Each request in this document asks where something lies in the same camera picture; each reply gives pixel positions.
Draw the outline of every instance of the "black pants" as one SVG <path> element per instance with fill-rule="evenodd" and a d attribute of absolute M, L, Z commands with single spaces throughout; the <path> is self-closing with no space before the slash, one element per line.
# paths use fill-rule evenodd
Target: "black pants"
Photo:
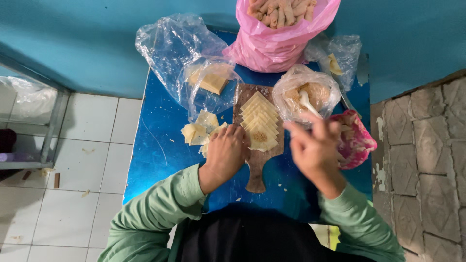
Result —
<path fill-rule="evenodd" d="M 322 246 L 309 224 L 274 211 L 235 206 L 191 221 L 179 249 L 182 262 L 325 262 L 373 260 Z"/>

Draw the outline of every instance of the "plastic sheet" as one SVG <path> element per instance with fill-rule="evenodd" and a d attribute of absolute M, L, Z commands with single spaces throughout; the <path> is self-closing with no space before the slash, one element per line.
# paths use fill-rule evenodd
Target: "plastic sheet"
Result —
<path fill-rule="evenodd" d="M 240 31 L 225 53 L 232 53 L 238 64 L 256 72 L 287 71 L 305 62 L 302 51 L 308 40 L 330 25 L 339 5 L 340 0 L 318 0 L 312 22 L 302 19 L 294 26 L 271 29 L 247 14 L 248 0 L 238 0 L 236 19 Z"/>
<path fill-rule="evenodd" d="M 353 169 L 361 165 L 369 153 L 377 149 L 377 142 L 370 136 L 367 129 L 354 110 L 346 110 L 343 114 L 332 115 L 330 119 L 342 124 L 342 134 L 338 152 L 340 169 Z"/>
<path fill-rule="evenodd" d="M 309 95 L 309 101 L 323 118 L 332 113 L 336 104 L 340 101 L 338 84 L 329 75 L 314 72 L 303 64 L 294 65 L 274 86 L 272 97 L 278 113 L 284 121 L 295 121 L 306 128 L 311 127 L 308 120 L 299 118 L 299 113 L 307 109 L 299 103 L 296 89 L 302 88 Z"/>
<path fill-rule="evenodd" d="M 0 83 L 16 91 L 11 120 L 46 124 L 55 103 L 57 92 L 39 83 L 14 76 L 0 76 Z"/>
<path fill-rule="evenodd" d="M 145 25 L 135 45 L 171 97 L 188 110 L 191 123 L 201 109 L 218 114 L 236 103 L 236 87 L 243 81 L 234 72 L 234 58 L 222 53 L 227 44 L 198 15 L 173 14 Z M 197 80 L 189 81 L 194 72 Z M 207 74 L 229 80 L 220 95 L 199 88 Z"/>
<path fill-rule="evenodd" d="M 333 76 L 339 82 L 345 92 L 351 90 L 356 75 L 357 62 L 363 44 L 358 35 L 341 35 L 328 39 L 324 33 L 311 39 L 304 49 L 307 61 L 317 62 L 322 72 Z M 330 72 L 330 60 L 328 55 L 334 54 L 342 75 L 332 75 Z"/>

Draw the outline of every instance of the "pink container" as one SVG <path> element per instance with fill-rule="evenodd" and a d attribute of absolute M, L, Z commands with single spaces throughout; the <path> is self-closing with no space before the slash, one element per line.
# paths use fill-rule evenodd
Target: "pink container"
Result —
<path fill-rule="evenodd" d="M 351 128 L 350 136 L 342 129 L 338 152 L 345 158 L 345 161 L 340 162 L 340 169 L 353 169 L 359 166 L 369 157 L 370 152 L 377 149 L 377 142 L 367 132 L 356 111 L 346 110 L 343 114 L 330 116 L 330 119 Z"/>
<path fill-rule="evenodd" d="M 246 14 L 248 0 L 236 3 L 240 31 L 236 41 L 223 54 L 232 54 L 236 63 L 252 71 L 277 73 L 287 71 L 306 60 L 302 51 L 308 40 L 325 30 L 335 18 L 340 0 L 317 0 L 312 22 L 302 19 L 296 25 L 271 29 Z"/>

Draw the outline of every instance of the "stone wall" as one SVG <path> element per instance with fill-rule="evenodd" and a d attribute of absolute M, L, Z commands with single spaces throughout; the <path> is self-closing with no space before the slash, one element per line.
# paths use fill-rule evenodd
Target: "stone wall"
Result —
<path fill-rule="evenodd" d="M 371 106 L 374 207 L 407 261 L 466 261 L 466 77 Z"/>

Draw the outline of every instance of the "blue metal tabletop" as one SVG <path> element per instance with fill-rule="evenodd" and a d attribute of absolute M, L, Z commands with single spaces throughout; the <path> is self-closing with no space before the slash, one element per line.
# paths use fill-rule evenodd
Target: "blue metal tabletop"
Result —
<path fill-rule="evenodd" d="M 228 45 L 236 39 L 236 34 L 213 30 Z M 316 63 L 308 65 L 319 71 Z M 241 65 L 235 71 L 247 84 L 274 86 L 284 73 L 257 73 Z M 352 91 L 347 93 L 354 107 L 362 115 L 362 122 L 370 128 L 369 84 L 362 87 L 357 80 Z M 343 112 L 338 104 L 335 113 Z M 219 122 L 232 122 L 233 109 L 218 114 Z M 139 116 L 139 124 L 128 172 L 127 187 L 124 192 L 125 204 L 158 181 L 196 163 L 204 163 L 199 154 L 200 145 L 184 143 L 181 129 L 188 124 L 188 112 L 173 100 L 165 87 L 149 70 L 144 91 L 144 100 Z M 289 134 L 285 132 L 285 150 L 282 155 L 270 159 L 263 169 L 264 193 L 251 193 L 245 186 L 249 178 L 246 164 L 228 182 L 212 192 L 204 206 L 204 212 L 221 209 L 230 203 L 242 203 L 257 208 L 275 209 L 302 222 L 317 221 L 320 209 L 317 203 L 317 189 L 296 168 L 289 149 Z M 371 199 L 371 161 L 366 160 L 359 167 L 343 172 L 356 189 Z"/>

